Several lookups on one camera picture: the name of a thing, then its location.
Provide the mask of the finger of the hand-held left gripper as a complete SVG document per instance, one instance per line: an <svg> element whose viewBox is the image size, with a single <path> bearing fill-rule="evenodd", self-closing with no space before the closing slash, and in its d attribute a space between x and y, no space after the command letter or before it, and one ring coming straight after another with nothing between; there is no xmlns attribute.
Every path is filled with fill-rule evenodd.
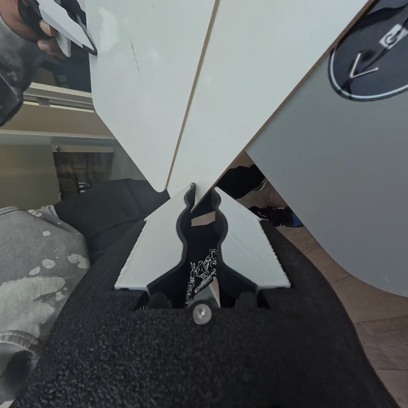
<svg viewBox="0 0 408 408"><path fill-rule="evenodd" d="M42 19L57 31L57 43L63 54L71 57L71 44L97 56L97 49L89 38L87 28L79 16L71 17L62 4L53 0L37 1L38 13Z"/></svg>

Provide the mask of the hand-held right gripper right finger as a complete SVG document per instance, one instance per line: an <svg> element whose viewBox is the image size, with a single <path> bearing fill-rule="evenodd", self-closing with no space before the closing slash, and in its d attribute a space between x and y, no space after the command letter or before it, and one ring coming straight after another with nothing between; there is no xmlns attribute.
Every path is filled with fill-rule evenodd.
<svg viewBox="0 0 408 408"><path fill-rule="evenodd" d="M224 291L290 288L261 219L224 191L211 192L215 210L217 279Z"/></svg>

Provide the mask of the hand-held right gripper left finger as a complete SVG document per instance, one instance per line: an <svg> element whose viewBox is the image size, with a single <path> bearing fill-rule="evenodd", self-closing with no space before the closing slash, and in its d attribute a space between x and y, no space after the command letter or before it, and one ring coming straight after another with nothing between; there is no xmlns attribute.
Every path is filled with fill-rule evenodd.
<svg viewBox="0 0 408 408"><path fill-rule="evenodd" d="M195 183L144 219L144 226L114 285L116 290L176 291L186 260L184 232L191 226Z"/></svg>

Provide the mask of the white rounded board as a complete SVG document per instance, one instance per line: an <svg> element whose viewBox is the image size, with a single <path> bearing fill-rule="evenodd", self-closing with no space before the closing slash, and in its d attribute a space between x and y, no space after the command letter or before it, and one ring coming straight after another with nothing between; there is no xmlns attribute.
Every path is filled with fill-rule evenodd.
<svg viewBox="0 0 408 408"><path fill-rule="evenodd" d="M86 1L96 113L156 191L166 189L215 1Z"/></svg>
<svg viewBox="0 0 408 408"><path fill-rule="evenodd" d="M196 202L367 7L364 0L220 1L168 182Z"/></svg>

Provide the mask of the person's left forearm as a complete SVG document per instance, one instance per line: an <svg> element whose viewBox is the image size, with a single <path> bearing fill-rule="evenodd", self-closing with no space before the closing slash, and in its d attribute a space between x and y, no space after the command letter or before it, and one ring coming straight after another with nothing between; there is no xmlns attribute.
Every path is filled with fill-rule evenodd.
<svg viewBox="0 0 408 408"><path fill-rule="evenodd" d="M37 42L20 37L0 18L0 125L3 126L23 104L38 66L47 57Z"/></svg>

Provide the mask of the black round desk grommet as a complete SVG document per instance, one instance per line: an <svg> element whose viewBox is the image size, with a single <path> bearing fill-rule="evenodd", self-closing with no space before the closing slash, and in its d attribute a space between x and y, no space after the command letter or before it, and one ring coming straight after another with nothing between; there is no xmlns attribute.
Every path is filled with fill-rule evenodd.
<svg viewBox="0 0 408 408"><path fill-rule="evenodd" d="M378 0L331 51L329 81L358 102L396 96L408 88L408 2Z"/></svg>

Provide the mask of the person's left hand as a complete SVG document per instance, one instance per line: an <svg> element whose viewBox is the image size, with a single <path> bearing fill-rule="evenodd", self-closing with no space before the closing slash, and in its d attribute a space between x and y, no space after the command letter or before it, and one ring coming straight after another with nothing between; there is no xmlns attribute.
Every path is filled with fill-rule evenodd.
<svg viewBox="0 0 408 408"><path fill-rule="evenodd" d="M15 34L32 43L46 53L65 58L56 36L57 31L40 20L38 14L31 10L27 1L2 0L0 2L0 13L3 21Z"/></svg>

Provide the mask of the black and blue shoe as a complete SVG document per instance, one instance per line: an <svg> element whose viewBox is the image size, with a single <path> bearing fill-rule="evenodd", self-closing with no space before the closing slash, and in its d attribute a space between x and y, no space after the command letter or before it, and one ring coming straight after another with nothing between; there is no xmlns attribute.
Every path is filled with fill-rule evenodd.
<svg viewBox="0 0 408 408"><path fill-rule="evenodd" d="M263 173L255 164L252 164L227 170L216 186L237 200L251 191L262 190L266 184L267 179Z"/></svg>
<svg viewBox="0 0 408 408"><path fill-rule="evenodd" d="M268 220L273 227L301 228L300 219L289 207L250 207L249 210L262 220Z"/></svg>

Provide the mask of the black cloth with white print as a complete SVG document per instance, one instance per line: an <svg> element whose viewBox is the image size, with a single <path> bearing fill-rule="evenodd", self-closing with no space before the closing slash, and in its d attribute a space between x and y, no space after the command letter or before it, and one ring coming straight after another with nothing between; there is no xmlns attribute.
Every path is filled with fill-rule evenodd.
<svg viewBox="0 0 408 408"><path fill-rule="evenodd" d="M217 244L219 238L214 222L191 227L186 234L186 290L184 306L199 301L220 308L220 291L217 283Z"/></svg>

